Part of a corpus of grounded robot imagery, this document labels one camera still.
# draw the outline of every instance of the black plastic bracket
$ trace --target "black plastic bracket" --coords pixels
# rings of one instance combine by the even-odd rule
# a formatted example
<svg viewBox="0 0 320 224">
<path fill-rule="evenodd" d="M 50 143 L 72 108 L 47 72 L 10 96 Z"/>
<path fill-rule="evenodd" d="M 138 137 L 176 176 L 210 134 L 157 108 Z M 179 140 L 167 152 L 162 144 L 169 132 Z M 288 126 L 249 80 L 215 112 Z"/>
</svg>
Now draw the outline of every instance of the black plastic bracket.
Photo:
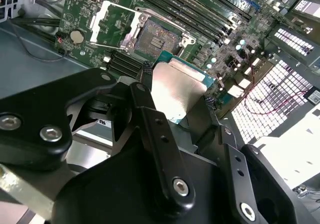
<svg viewBox="0 0 320 224">
<path fill-rule="evenodd" d="M 219 123 L 215 113 L 207 108 L 204 99 L 197 103 L 197 110 L 193 112 L 189 117 L 193 120 L 199 119 L 198 112 L 199 116 L 205 118 L 206 123 L 206 130 L 198 130 L 194 135 L 198 146 L 197 154 L 214 161 L 220 167 L 227 183 L 233 217 L 246 224 L 266 223 L 263 218 L 261 219 L 257 208 L 246 158 L 237 150 L 232 131 Z"/>
<path fill-rule="evenodd" d="M 255 180 L 253 185 L 256 200 L 269 223 L 317 224 L 296 194 L 284 182 L 272 167 L 261 150 L 253 145 L 244 145 L 241 149 L 250 174 Z"/>
<path fill-rule="evenodd" d="M 84 103 L 108 93 L 116 83 L 110 74 L 93 68 L 0 100 L 0 116 L 12 115 L 20 121 L 14 130 L 0 129 L 0 162 L 38 170 L 59 166 Z M 57 127 L 61 138 L 42 139 L 40 131 L 46 126 Z"/>
<path fill-rule="evenodd" d="M 128 100 L 131 100 L 131 117 L 124 127 L 115 118 L 112 155 L 119 153 L 126 145 L 141 143 L 155 167 L 153 177 L 155 198 L 169 216 L 181 216 L 195 204 L 195 190 L 187 174 L 179 149 L 172 135 L 164 113 L 155 109 L 149 89 L 141 83 L 129 87 Z M 174 188 L 176 179 L 183 180 L 188 192 L 181 195 Z"/>
</svg>

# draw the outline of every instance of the mounting hole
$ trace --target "mounting hole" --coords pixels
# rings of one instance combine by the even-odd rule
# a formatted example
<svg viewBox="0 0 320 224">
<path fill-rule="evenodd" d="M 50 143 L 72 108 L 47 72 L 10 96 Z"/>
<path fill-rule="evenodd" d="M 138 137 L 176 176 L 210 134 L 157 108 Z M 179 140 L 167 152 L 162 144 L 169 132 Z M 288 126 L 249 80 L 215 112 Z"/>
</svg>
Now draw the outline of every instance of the mounting hole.
<svg viewBox="0 0 320 224">
<path fill-rule="evenodd" d="M 239 174 L 240 176 L 242 176 L 242 177 L 245 176 L 245 174 L 244 174 L 240 169 L 238 169 L 237 172 L 238 172 L 238 174 Z"/>
<path fill-rule="evenodd" d="M 163 124 L 163 121 L 159 118 L 156 118 L 155 119 L 155 122 L 158 123 L 159 125 L 162 125 Z"/>
<path fill-rule="evenodd" d="M 245 210 L 245 212 L 246 212 L 248 215 L 250 215 L 250 216 L 252 215 L 252 212 L 250 211 L 249 208 L 245 208 L 244 210 Z"/>
<path fill-rule="evenodd" d="M 241 158 L 240 158 L 240 157 L 235 156 L 235 159 L 236 159 L 238 162 L 241 162 Z"/>
<path fill-rule="evenodd" d="M 163 142 L 165 142 L 165 143 L 168 143 L 168 142 L 169 142 L 169 139 L 168 139 L 166 136 L 164 136 L 164 135 L 162 135 L 160 138 L 161 138 L 161 140 L 162 140 Z"/>
</svg>

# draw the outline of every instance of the sticker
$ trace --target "sticker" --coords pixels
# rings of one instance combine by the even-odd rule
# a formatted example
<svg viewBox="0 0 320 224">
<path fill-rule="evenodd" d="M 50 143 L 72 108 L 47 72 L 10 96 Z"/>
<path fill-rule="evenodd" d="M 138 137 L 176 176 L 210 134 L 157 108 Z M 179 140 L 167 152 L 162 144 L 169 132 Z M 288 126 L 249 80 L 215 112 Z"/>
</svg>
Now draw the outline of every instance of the sticker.
<svg viewBox="0 0 320 224">
<path fill-rule="evenodd" d="M 317 105 L 320 103 L 320 92 L 318 90 L 315 90 L 309 97 L 308 100 L 310 100 L 314 105 Z"/>
<path fill-rule="evenodd" d="M 103 126 L 106 126 L 108 128 L 111 128 L 111 122 L 110 121 L 99 119 L 98 123 L 103 125 Z"/>
</svg>

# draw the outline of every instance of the black plastic part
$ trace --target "black plastic part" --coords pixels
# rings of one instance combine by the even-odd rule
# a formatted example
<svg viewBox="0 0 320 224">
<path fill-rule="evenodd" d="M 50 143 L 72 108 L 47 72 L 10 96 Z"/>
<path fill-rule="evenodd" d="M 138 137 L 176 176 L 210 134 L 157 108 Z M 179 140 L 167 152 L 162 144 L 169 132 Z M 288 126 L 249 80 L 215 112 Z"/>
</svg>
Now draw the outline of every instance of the black plastic part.
<svg viewBox="0 0 320 224">
<path fill-rule="evenodd" d="M 72 179 L 57 197 L 52 224 L 234 223 L 219 168 L 180 153 L 197 195 L 194 207 L 184 216 L 168 217 L 158 208 L 151 176 L 154 169 L 139 144 Z"/>
<path fill-rule="evenodd" d="M 204 99 L 200 99 L 188 114 L 191 138 L 198 146 L 197 153 L 216 162 L 223 173 L 232 215 L 241 223 L 250 221 L 241 211 L 241 204 L 249 205 L 255 213 L 254 223 L 260 219 L 245 156 L 237 150 L 236 140 L 229 128 L 221 125 L 214 112 L 210 112 Z"/>
<path fill-rule="evenodd" d="M 109 81 L 102 78 L 104 73 Z M 0 163 L 37 170 L 57 168 L 71 145 L 71 130 L 83 104 L 115 84 L 110 74 L 93 68 L 0 100 L 0 115 L 15 115 L 22 122 L 16 130 L 0 130 Z M 62 138 L 44 141 L 40 137 L 44 126 L 59 127 Z"/>
<path fill-rule="evenodd" d="M 154 168 L 150 184 L 154 186 L 155 201 L 168 215 L 183 215 L 193 207 L 196 195 L 166 116 L 156 111 L 149 89 L 141 83 L 130 85 L 127 100 L 131 101 L 130 115 L 122 114 L 113 122 L 112 155 L 142 143 L 149 159 L 147 165 Z M 174 190 L 175 178 L 187 183 L 187 196 Z"/>
<path fill-rule="evenodd" d="M 244 145 L 241 152 L 247 159 L 258 210 L 268 223 L 318 223 L 258 148 Z"/>
</svg>

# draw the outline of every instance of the ram slot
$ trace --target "ram slot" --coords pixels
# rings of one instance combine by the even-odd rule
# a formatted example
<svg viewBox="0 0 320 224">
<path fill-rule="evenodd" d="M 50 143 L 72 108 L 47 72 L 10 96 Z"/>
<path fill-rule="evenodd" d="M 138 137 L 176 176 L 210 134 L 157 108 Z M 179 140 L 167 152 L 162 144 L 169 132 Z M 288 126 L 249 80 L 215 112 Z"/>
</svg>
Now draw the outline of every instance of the ram slot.
<svg viewBox="0 0 320 224">
<path fill-rule="evenodd" d="M 137 76 L 137 75 L 135 75 L 135 73 L 132 73 L 130 71 L 126 71 L 121 67 L 117 67 L 117 65 L 110 66 L 109 70 L 111 72 L 114 72 L 114 73 L 118 74 L 119 76 L 128 76 L 128 77 L 131 77 L 131 78 L 136 78 L 136 76 Z"/>
<path fill-rule="evenodd" d="M 168 0 L 171 3 L 175 2 L 179 5 L 179 8 L 181 10 L 184 10 L 185 12 L 195 16 L 198 20 L 201 20 L 207 24 L 214 24 L 215 26 L 218 26 L 220 29 L 225 29 L 225 24 L 228 23 L 231 25 L 230 21 L 228 19 L 223 19 L 220 16 L 213 14 L 211 17 L 209 10 L 204 10 L 203 8 L 199 7 L 194 2 L 191 2 L 192 0 Z"/>
<path fill-rule="evenodd" d="M 213 23 L 210 23 L 207 21 L 204 22 L 204 20 L 201 20 L 200 18 L 198 18 L 195 13 L 190 13 L 190 12 L 187 12 L 186 10 L 184 10 L 184 6 L 180 2 L 178 2 L 178 1 L 173 2 L 172 0 L 160 0 L 160 1 L 162 1 L 164 4 L 166 4 L 172 8 L 175 8 L 175 10 L 180 15 L 184 15 L 189 20 L 192 20 L 194 25 L 201 23 L 203 25 L 203 27 L 208 29 L 210 32 L 212 32 L 218 36 L 224 35 L 224 33 L 221 31 L 221 29 L 219 27 L 215 26 Z"/>
<path fill-rule="evenodd" d="M 112 55 L 112 59 L 114 60 L 121 60 L 122 62 L 125 62 L 127 63 L 128 65 L 131 65 L 134 67 L 134 69 L 139 72 L 141 67 L 142 67 L 142 63 L 139 62 L 139 61 L 136 61 L 135 59 L 131 58 L 131 57 L 128 57 L 120 52 L 115 52 L 113 55 Z"/>
<path fill-rule="evenodd" d="M 175 8 L 172 8 L 167 5 L 163 5 L 155 0 L 144 0 L 144 1 L 153 5 L 154 7 L 162 10 L 163 13 L 166 13 L 167 15 L 175 18 L 177 21 L 184 24 L 184 27 L 190 27 L 193 31 L 200 33 L 201 35 L 208 38 L 209 40 L 212 40 L 214 42 L 219 42 L 219 40 L 221 39 L 220 35 L 212 33 L 209 30 L 207 30 L 206 28 L 204 28 L 202 25 L 195 23 L 192 20 L 188 19 L 186 16 L 179 13 L 179 11 L 177 11 Z"/>
<path fill-rule="evenodd" d="M 219 1 L 222 5 L 230 9 L 232 12 L 240 16 L 245 21 L 247 22 L 250 21 L 251 16 L 249 14 L 247 14 L 246 12 L 243 12 L 241 9 L 239 9 L 237 6 L 233 5 L 229 1 L 227 0 L 217 0 L 217 1 Z"/>
<path fill-rule="evenodd" d="M 110 71 L 113 71 L 119 75 L 126 75 L 132 78 L 136 78 L 137 74 L 142 68 L 142 65 L 142 63 L 120 52 L 115 52 L 111 56 L 109 68 Z"/>
</svg>

